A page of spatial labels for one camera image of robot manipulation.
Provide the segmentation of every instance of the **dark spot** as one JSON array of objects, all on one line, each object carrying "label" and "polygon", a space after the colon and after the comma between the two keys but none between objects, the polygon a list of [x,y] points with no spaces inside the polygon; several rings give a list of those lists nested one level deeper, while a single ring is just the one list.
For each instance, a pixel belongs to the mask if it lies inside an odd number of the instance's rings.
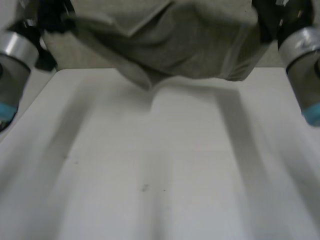
[{"label": "dark spot", "polygon": [[145,184],[145,185],[143,185],[141,192],[144,193],[144,192],[146,192],[148,190],[149,190],[149,184]]}]

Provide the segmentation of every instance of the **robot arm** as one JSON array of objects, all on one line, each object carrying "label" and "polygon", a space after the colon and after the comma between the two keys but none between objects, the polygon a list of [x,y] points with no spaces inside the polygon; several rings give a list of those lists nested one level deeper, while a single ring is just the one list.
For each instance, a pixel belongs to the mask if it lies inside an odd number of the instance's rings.
[{"label": "robot arm", "polygon": [[320,31],[314,27],[311,0],[253,0],[258,13],[261,40],[277,40],[302,114],[320,126]]},{"label": "robot arm", "polygon": [[0,132],[13,121],[34,67],[51,72],[57,65],[40,44],[42,33],[73,27],[60,15],[74,11],[70,0],[19,0],[15,21],[0,32]]}]

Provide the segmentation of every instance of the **folded fabric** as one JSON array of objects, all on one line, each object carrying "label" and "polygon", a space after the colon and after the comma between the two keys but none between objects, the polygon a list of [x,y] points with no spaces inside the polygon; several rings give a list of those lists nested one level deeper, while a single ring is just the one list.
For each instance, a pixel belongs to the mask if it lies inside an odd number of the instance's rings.
[{"label": "folded fabric", "polygon": [[268,49],[258,24],[198,2],[171,0],[151,11],[85,16],[70,13],[72,34],[149,90],[172,76],[242,81]]}]

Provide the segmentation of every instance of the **white table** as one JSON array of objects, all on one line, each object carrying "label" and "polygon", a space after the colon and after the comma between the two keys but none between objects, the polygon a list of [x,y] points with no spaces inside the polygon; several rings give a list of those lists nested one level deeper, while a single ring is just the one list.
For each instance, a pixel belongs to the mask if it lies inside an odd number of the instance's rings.
[{"label": "white table", "polygon": [[319,240],[319,146],[281,68],[64,70],[0,144],[0,240]]}]

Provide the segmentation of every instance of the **gray cloth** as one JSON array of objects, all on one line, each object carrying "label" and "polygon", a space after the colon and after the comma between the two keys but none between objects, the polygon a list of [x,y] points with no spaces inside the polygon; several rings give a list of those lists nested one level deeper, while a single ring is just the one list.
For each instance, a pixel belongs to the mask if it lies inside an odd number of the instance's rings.
[{"label": "gray cloth", "polygon": [[244,80],[265,53],[259,26],[197,2],[167,1],[147,12],[68,15],[83,44],[149,90],[171,76]]}]

